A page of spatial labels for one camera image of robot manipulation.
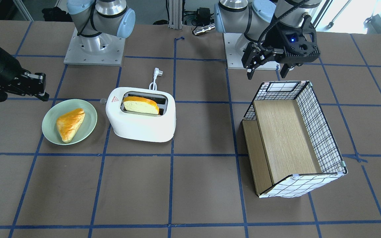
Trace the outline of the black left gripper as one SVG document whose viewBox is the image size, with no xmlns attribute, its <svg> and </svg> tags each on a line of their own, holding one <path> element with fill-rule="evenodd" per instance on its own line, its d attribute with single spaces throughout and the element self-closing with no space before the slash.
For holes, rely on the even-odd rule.
<svg viewBox="0 0 381 238">
<path fill-rule="evenodd" d="M 296 66 L 318 59 L 320 50 L 311 19 L 310 15 L 304 15 L 301 26 L 297 27 L 278 22 L 263 36 L 260 44 L 250 42 L 242 57 L 248 80 L 259 66 L 270 61 L 283 64 L 280 77 L 284 79 Z"/>
</svg>

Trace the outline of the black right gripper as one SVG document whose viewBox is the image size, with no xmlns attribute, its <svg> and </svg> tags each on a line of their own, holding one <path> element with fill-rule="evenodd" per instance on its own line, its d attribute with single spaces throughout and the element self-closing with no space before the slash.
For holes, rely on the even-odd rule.
<svg viewBox="0 0 381 238">
<path fill-rule="evenodd" d="M 50 95 L 46 93 L 45 87 L 44 73 L 26 72 L 17 59 L 0 47 L 0 102 L 6 101 L 8 93 L 48 101 Z"/>
</svg>

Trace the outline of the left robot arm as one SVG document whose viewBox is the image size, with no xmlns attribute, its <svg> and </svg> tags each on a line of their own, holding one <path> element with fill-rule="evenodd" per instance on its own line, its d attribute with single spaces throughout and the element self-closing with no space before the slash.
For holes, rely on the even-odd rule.
<svg viewBox="0 0 381 238">
<path fill-rule="evenodd" d="M 247 78 L 268 62 L 283 64 L 280 76 L 320 56 L 312 14 L 320 0 L 220 0 L 214 23 L 221 33 L 240 33 L 247 41 L 241 58 Z"/>
</svg>

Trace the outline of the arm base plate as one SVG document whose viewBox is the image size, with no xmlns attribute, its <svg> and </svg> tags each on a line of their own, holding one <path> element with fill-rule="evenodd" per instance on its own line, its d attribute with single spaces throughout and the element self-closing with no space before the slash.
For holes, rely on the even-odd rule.
<svg viewBox="0 0 381 238">
<path fill-rule="evenodd" d="M 65 54 L 66 65 L 121 66 L 125 39 L 105 33 L 87 38 L 77 35 L 74 29 Z"/>
<path fill-rule="evenodd" d="M 249 41 L 242 33 L 224 33 L 224 49 L 228 69 L 244 69 L 242 57 Z"/>
</svg>

